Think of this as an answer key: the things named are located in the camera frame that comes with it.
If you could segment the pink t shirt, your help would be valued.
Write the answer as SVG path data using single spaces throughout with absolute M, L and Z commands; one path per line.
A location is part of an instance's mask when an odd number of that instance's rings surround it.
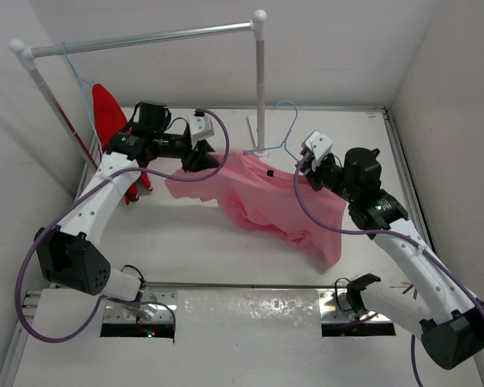
M 271 235 L 301 252 L 322 257 L 329 267 L 340 260 L 342 236 L 315 224 L 303 212 L 294 192 L 294 174 L 238 151 L 229 154 L 225 165 L 213 177 L 183 181 L 208 173 L 179 169 L 165 185 L 176 199 L 216 201 L 239 228 Z

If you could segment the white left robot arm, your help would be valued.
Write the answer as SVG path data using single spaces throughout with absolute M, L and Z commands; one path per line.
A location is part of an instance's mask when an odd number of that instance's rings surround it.
M 112 268 L 99 251 L 102 233 L 128 189 L 158 158 L 179 159 L 188 172 L 213 177 L 226 160 L 216 160 L 207 142 L 221 119 L 196 110 L 181 134 L 171 134 L 165 106 L 136 105 L 131 119 L 107 143 L 101 163 L 71 209 L 40 229 L 35 251 L 45 280 L 92 296 L 135 301 L 141 280 Z

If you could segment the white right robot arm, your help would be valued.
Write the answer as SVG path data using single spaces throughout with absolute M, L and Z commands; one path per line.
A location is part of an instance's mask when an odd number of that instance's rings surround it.
M 352 148 L 338 165 L 330 147 L 304 146 L 295 176 L 312 189 L 326 189 L 348 204 L 353 235 L 374 241 L 410 280 L 420 302 L 395 298 L 371 273 L 350 281 L 337 302 L 354 316 L 384 314 L 418 339 L 430 358 L 450 370 L 484 349 L 484 301 L 478 299 L 426 244 L 407 210 L 381 187 L 379 151 Z

